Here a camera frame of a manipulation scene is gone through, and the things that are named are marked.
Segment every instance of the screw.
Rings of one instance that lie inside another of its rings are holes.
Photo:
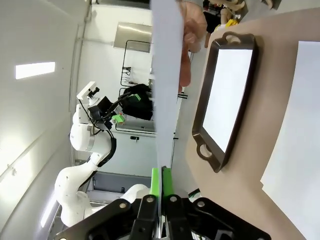
[[[146,201],[147,201],[148,203],[152,203],[152,202],[154,201],[154,198],[153,198],[153,197],[148,197],[148,198],[146,199]]]
[[[205,203],[203,201],[198,202],[198,207],[202,208],[205,206]]]
[[[172,196],[170,197],[170,201],[174,203],[175,201],[177,201],[177,198],[175,196]]]
[[[120,205],[119,205],[119,207],[120,207],[121,209],[124,209],[126,206],[127,206],[127,205],[126,205],[125,203],[120,203]]]

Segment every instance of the wall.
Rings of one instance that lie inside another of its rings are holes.
[[[125,50],[114,48],[118,22],[152,25],[152,13],[147,9],[111,5],[93,5],[92,21],[86,25],[85,38],[103,41],[84,41],[78,77],[78,92],[90,81],[100,88],[98,97],[107,96],[115,102],[119,96]],[[152,54],[128,51],[126,63],[132,66],[138,82],[148,82]]]
[[[88,3],[70,4],[84,10]],[[71,164],[70,79],[85,11],[70,7],[63,0],[1,3],[0,239],[34,239],[55,178]],[[15,79],[16,65],[43,62],[55,62],[55,72]],[[22,225],[26,230],[17,231]]]

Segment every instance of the table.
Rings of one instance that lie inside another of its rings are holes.
[[[226,31],[256,36],[260,52],[254,84],[231,158],[219,173],[214,173],[210,165],[198,157],[191,131],[185,148],[186,161],[202,195],[266,231],[273,240],[305,239],[263,192],[260,179],[286,112],[298,41],[320,41],[319,23],[320,8],[314,8],[248,21],[214,32],[209,43]],[[197,88],[197,99],[201,85]],[[193,104],[190,111],[192,119],[196,105]]]

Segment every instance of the white sheet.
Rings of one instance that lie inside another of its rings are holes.
[[[203,128],[226,152],[244,95],[251,62],[250,49],[220,49]]]
[[[320,239],[320,42],[300,41],[263,190],[307,240]]]

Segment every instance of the gray floor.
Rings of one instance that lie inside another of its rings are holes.
[[[247,13],[243,17],[242,22],[275,14],[320,7],[320,0],[282,0],[278,5],[277,10],[269,10],[268,6],[261,3],[260,0],[245,0],[245,2],[247,5]],[[185,190],[189,193],[198,188],[185,160],[187,139],[190,136],[193,124],[193,119],[190,119],[189,117],[189,109],[194,109],[197,104],[197,95],[200,90],[198,82],[202,78],[205,56],[206,49],[202,49],[199,53],[194,55],[191,63],[191,84],[185,90],[188,99],[182,101],[177,126],[179,140],[176,141],[173,154],[173,184],[176,188]]]

